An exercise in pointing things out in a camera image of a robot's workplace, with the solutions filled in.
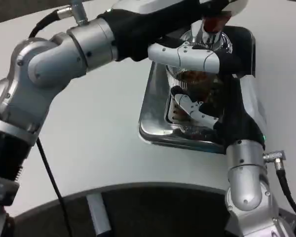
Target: metal connector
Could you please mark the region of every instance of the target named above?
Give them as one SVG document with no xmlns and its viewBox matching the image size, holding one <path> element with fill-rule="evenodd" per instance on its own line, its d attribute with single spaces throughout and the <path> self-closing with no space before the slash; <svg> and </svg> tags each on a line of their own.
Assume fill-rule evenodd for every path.
<svg viewBox="0 0 296 237">
<path fill-rule="evenodd" d="M 72 0 L 71 1 L 72 13 L 74 15 L 75 21 L 79 26 L 88 24 L 88 17 L 85 13 L 83 4 L 81 0 Z"/>
<path fill-rule="evenodd" d="M 72 17 L 74 14 L 73 14 L 73 9 L 71 6 L 66 6 L 64 8 L 61 8 L 57 11 L 57 15 L 59 17 L 59 19 L 65 19 L 65 18 L 68 18 L 68 17 Z"/>
<path fill-rule="evenodd" d="M 283 161 L 286 160 L 284 151 L 276 151 L 264 154 L 263 159 L 266 163 L 274 163 L 276 170 L 284 170 Z"/>
</svg>

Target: black cable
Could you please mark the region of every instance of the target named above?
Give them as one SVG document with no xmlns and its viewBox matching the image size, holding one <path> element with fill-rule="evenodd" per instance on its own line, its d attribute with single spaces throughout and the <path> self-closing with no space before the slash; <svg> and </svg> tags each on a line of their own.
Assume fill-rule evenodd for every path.
<svg viewBox="0 0 296 237">
<path fill-rule="evenodd" d="M 55 10 L 55 11 L 51 12 L 50 14 L 48 14 L 47 16 L 45 16 L 43 19 L 41 19 L 40 22 L 38 22 L 36 24 L 36 26 L 34 27 L 32 32 L 30 33 L 29 38 L 35 37 L 39 31 L 41 31 L 42 29 L 44 29 L 46 26 L 50 25 L 51 23 L 53 23 L 55 21 L 59 21 L 60 18 L 57 14 L 57 11 L 58 10 Z"/>
<path fill-rule="evenodd" d="M 287 198 L 287 201 L 289 202 L 289 204 L 291 205 L 292 209 L 294 210 L 294 212 L 296 213 L 296 203 L 292 197 L 290 188 L 288 186 L 288 182 L 286 179 L 286 172 L 285 170 L 277 170 L 276 171 L 278 180 L 280 181 L 280 185 L 282 187 L 283 193 Z"/>
<path fill-rule="evenodd" d="M 41 31 L 42 29 L 44 29 L 46 26 L 50 25 L 51 23 L 53 23 L 55 21 L 59 21 L 60 18 L 58 16 L 57 12 L 58 12 L 58 10 L 55 10 L 55 11 L 51 12 L 50 14 L 48 14 L 47 16 L 45 16 L 43 19 L 41 19 L 40 22 L 38 22 L 36 24 L 36 26 L 34 27 L 32 32 L 30 33 L 29 38 L 35 37 L 39 31 Z M 53 188 L 55 190 L 55 193 L 57 195 L 58 201 L 60 203 L 60 207 L 61 207 L 61 209 L 63 211 L 64 221 L 65 221 L 65 225 L 66 225 L 69 237 L 73 237 L 73 232 L 72 232 L 72 229 L 71 229 L 71 226 L 70 226 L 70 223 L 69 223 L 68 213 L 67 213 L 67 209 L 66 209 L 66 206 L 65 206 L 64 199 L 63 199 L 63 197 L 61 196 L 61 194 L 59 192 L 59 189 L 57 187 L 55 178 L 54 178 L 54 176 L 53 176 L 53 174 L 51 172 L 51 169 L 49 167 L 49 164 L 48 164 L 48 161 L 47 161 L 43 146 L 42 146 L 39 138 L 37 139 L 36 144 L 37 144 L 39 153 L 41 155 L 41 158 L 43 160 L 43 163 L 45 165 L 45 168 L 46 168 L 47 174 L 49 176 L 50 182 L 52 183 Z"/>
<path fill-rule="evenodd" d="M 59 189 L 57 187 L 56 181 L 55 181 L 54 176 L 53 176 L 53 174 L 51 172 L 51 169 L 49 167 L 49 164 L 48 164 L 48 161 L 47 161 L 47 158 L 46 158 L 46 155 L 45 155 L 43 146 L 41 145 L 41 142 L 40 142 L 40 139 L 39 138 L 37 139 L 36 144 L 37 144 L 39 153 L 41 155 L 41 158 L 42 158 L 42 160 L 44 162 L 44 165 L 45 165 L 47 174 L 49 176 L 49 179 L 50 179 L 50 181 L 51 181 L 51 183 L 53 185 L 53 188 L 55 190 L 55 193 L 57 195 L 58 201 L 60 203 L 60 207 L 61 207 L 61 209 L 63 211 L 65 225 L 66 225 L 66 228 L 68 230 L 69 237 L 73 237 L 73 232 L 72 232 L 71 226 L 69 224 L 69 218 L 68 218 L 68 213 L 67 213 L 67 210 L 66 210 L 64 199 L 63 199 L 63 197 L 61 196 L 61 194 L 59 192 Z"/>
</svg>

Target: screw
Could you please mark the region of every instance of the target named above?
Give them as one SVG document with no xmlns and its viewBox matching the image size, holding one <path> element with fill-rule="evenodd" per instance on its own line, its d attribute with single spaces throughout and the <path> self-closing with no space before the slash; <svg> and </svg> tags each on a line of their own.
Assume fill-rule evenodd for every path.
<svg viewBox="0 0 296 237">
<path fill-rule="evenodd" d="M 16 64 L 19 66 L 23 66 L 24 62 L 22 60 L 18 60 Z"/>
</svg>

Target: stainless steel tray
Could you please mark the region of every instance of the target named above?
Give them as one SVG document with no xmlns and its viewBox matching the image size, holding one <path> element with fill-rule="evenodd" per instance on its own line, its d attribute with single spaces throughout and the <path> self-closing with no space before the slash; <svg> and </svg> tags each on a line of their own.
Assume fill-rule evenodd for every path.
<svg viewBox="0 0 296 237">
<path fill-rule="evenodd" d="M 255 75 L 256 44 L 252 33 L 233 26 L 226 26 L 223 31 L 233 44 L 233 53 L 241 58 L 244 73 Z M 186 29 L 172 36 L 180 37 L 184 32 Z M 165 66 L 152 63 L 139 119 L 141 137 L 151 144 L 224 154 L 214 131 L 197 126 L 186 117 L 175 118 L 174 107 Z"/>
</svg>

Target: white table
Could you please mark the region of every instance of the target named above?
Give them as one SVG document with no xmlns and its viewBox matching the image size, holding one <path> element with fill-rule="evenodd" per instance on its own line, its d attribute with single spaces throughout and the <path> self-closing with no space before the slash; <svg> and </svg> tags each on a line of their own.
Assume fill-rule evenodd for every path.
<svg viewBox="0 0 296 237">
<path fill-rule="evenodd" d="M 114 2 L 85 3 L 89 19 Z M 7 75 L 15 45 L 50 11 L 0 24 L 0 79 Z M 247 27 L 257 39 L 257 78 L 269 121 L 267 150 L 286 150 L 287 175 L 296 199 L 296 3 L 251 0 L 230 24 Z M 73 25 L 74 19 L 66 19 L 38 36 L 50 38 Z M 224 156 L 153 146 L 139 138 L 137 124 L 150 64 L 111 63 L 73 80 L 54 100 L 40 137 L 62 195 L 150 182 L 227 189 Z M 290 210 L 273 167 L 269 171 L 280 206 Z M 24 162 L 19 181 L 14 205 L 7 208 L 13 216 L 56 199 L 36 147 Z"/>
</svg>

